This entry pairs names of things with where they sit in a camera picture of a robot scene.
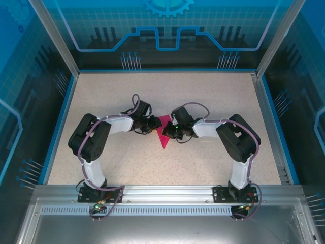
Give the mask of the pink paper sheet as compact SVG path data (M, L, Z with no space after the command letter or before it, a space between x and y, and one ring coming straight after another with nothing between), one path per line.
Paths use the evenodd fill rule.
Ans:
M163 130L167 126L168 122L171 122L171 117L170 115L163 115L158 117L161 122L161 126L157 129L157 134L160 140L160 143L162 145L162 148L165 149L168 142L169 142L169 137L163 135Z

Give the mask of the grey metal tray panel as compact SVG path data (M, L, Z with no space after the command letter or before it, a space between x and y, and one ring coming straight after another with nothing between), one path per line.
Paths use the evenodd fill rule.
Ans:
M36 203L28 208L14 244L325 244L325 239L316 232L308 209L302 203L264 205L250 219L235 219L232 215L102 214L101 220L92 220L90 216L40 215L43 206L53 205Z

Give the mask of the blue table border frame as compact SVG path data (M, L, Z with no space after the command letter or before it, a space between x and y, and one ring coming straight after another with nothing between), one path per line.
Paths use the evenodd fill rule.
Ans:
M116 115L132 107L132 95L151 104L162 116L184 105L194 117L225 119L241 115L262 140L251 180L260 185L281 185L261 109L253 86L252 71L136 72L83 71L69 94L64 127L49 165L47 183L75 185L83 178L79 160L68 140L81 118ZM185 144L170 140L162 148L157 132L110 135L100 157L107 182L112 185L225 185L233 160L216 138L194 138Z

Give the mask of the aluminium mounting rail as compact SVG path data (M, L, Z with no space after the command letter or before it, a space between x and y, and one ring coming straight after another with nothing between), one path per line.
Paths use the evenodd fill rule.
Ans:
M264 205L305 203L300 185L262 185L258 196ZM77 202L73 185L38 185L31 202L39 204L70 204ZM212 186L126 186L123 204L212 204Z

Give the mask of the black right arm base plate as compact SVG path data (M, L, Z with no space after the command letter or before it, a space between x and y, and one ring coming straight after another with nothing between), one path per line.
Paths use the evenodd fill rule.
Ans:
M235 187L223 187L217 185L212 188L212 197L214 203L258 203L258 193L256 187L247 185L238 190Z

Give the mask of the aluminium side rail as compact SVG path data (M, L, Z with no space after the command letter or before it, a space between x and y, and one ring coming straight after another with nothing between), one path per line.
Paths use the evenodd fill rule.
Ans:
M269 103L264 84L255 73L251 73L251 78L263 116L268 140L272 149L272 154L275 160L280 182L282 185L291 185L291 175L290 172L287 171L287 158L282 148L282 142L278 135L277 126L273 117L271 105Z

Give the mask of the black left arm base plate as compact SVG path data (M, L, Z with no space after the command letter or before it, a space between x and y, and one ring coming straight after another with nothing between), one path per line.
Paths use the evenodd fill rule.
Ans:
M121 193L121 190L100 191L88 186L83 186L78 190L78 193L77 201L79 203L97 203L101 200L105 200L106 203L114 203L119 193Z

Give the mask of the aluminium frame post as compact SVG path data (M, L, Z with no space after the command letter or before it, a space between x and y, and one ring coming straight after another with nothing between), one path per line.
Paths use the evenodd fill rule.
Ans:
M73 59L64 39L62 38L57 26L55 25L50 13L45 7L42 0L28 0L31 6L33 7L35 13L40 19L43 27L47 31L49 37L57 48L60 56L67 65L69 71L75 78L79 78L79 68L76 62Z
M278 27L269 47L267 48L256 70L257 79L261 79L261 77L263 76L264 72L266 71L267 67L275 56L277 50L279 49L282 41L288 34L293 22L295 21L305 1L306 0L292 0L292 4L286 12L280 26Z

